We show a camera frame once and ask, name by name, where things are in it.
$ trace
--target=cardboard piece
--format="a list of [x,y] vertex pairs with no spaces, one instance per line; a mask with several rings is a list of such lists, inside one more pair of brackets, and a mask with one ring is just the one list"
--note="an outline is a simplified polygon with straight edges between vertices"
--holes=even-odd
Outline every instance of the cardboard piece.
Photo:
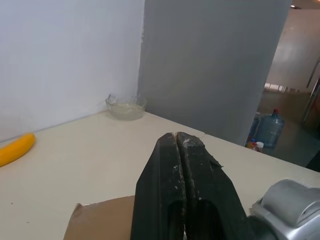
[[135,196],[78,204],[63,240],[130,240]]

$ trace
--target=white table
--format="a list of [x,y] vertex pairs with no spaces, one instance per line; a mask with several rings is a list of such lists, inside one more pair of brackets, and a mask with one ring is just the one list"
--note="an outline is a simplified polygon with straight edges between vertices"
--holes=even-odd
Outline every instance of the white table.
[[317,172],[158,116],[119,121],[102,112],[37,132],[30,152],[0,168],[0,239],[62,240],[76,203],[134,195],[157,139],[167,132],[203,140],[224,166],[247,213],[281,179],[320,187]]

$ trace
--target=white wall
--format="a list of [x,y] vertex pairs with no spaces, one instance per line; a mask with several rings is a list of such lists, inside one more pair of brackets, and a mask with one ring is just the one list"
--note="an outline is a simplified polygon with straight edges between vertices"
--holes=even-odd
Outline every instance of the white wall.
[[144,0],[1,0],[0,141],[137,91]]
[[[320,57],[320,10],[291,9],[266,82],[306,90],[318,57]],[[311,91],[319,75],[320,68],[308,88]]]

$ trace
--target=gray pillar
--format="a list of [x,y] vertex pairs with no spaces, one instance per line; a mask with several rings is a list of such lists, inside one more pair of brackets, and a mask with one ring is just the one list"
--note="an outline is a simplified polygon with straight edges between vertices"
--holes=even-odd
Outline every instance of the gray pillar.
[[145,0],[147,111],[243,145],[290,0]]

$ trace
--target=banana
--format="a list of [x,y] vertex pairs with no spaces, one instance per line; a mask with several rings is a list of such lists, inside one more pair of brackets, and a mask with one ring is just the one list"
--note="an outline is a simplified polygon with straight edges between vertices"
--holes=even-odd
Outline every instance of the banana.
[[0,148],[0,167],[7,165],[25,155],[36,142],[33,133],[26,133],[17,140]]

